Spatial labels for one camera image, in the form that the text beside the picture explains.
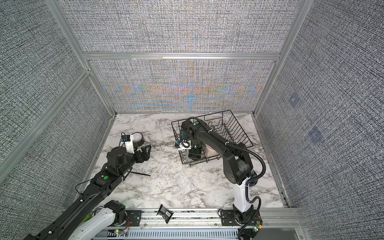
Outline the cream mug grey handle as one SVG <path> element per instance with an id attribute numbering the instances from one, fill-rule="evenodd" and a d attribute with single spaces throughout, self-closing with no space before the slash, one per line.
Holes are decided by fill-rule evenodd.
<path id="1" fill-rule="evenodd" d="M 182 164 L 188 164 L 190 162 L 189 159 L 189 150 L 183 150 L 180 153 Z"/>

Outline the pink ceramic mug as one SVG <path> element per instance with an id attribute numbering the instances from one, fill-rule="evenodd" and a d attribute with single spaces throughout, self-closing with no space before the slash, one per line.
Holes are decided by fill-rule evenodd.
<path id="1" fill-rule="evenodd" d="M 209 145 L 205 144 L 205 157 L 206 158 L 219 158 L 220 155 Z"/>

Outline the teal mug white inside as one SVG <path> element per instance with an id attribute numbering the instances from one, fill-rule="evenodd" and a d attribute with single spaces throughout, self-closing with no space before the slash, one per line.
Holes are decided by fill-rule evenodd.
<path id="1" fill-rule="evenodd" d="M 181 141 L 186 141 L 188 139 L 188 134 L 182 131 L 180 133 L 180 138 L 181 138 Z"/>

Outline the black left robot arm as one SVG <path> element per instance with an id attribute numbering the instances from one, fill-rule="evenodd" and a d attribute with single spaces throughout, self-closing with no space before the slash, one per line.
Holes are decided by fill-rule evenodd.
<path id="1" fill-rule="evenodd" d="M 131 173 L 134 164 L 150 158 L 151 145 L 127 152 L 123 146 L 115 147 L 107 153 L 107 163 L 74 201 L 56 220 L 37 235 L 27 235 L 26 240 L 67 240 L 86 218 L 91 210 L 109 196 L 113 190 Z"/>

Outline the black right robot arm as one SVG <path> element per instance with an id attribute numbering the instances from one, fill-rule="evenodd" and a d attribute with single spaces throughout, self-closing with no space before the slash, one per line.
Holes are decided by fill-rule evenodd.
<path id="1" fill-rule="evenodd" d="M 248 187 L 257 182 L 260 177 L 254 171 L 250 158 L 251 151 L 247 150 L 242 143 L 236 144 L 223 138 L 198 118 L 183 121 L 181 127 L 181 136 L 191 142 L 197 141 L 210 146 L 223 159 L 224 175 L 233 184 L 234 218 L 240 225 L 245 225 L 256 212 L 249 199 Z"/>

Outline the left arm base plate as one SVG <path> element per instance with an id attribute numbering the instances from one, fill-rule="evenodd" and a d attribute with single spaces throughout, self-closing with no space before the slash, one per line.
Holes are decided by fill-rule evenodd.
<path id="1" fill-rule="evenodd" d="M 142 213 L 141 210 L 125 210 L 124 214 L 120 211 L 113 217 L 113 223 L 110 227 L 138 227 L 141 222 Z"/>

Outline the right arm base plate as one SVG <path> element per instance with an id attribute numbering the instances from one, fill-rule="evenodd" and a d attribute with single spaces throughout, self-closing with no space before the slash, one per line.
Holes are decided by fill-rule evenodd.
<path id="1" fill-rule="evenodd" d="M 250 219 L 252 210 L 249 209 L 248 211 L 241 213 L 238 210 L 219 209 L 218 215 L 220 217 L 222 226 L 243 226 Z"/>

